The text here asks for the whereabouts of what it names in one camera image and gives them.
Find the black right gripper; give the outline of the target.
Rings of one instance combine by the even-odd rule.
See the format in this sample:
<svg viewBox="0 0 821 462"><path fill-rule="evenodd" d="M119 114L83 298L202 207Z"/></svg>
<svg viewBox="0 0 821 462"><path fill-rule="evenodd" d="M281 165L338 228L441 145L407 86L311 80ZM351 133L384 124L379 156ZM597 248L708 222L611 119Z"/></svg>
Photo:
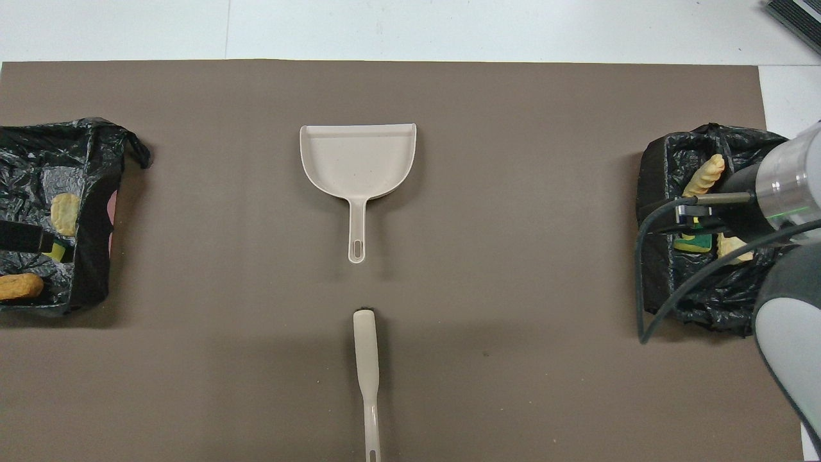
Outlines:
<svg viewBox="0 0 821 462"><path fill-rule="evenodd" d="M740 239L759 239L780 229L771 218L776 213L774 176L765 164L754 164L731 173L718 184L719 193L750 193L747 202L719 207L718 217L685 217L680 223L654 225L654 234L719 234L727 228Z"/></svg>

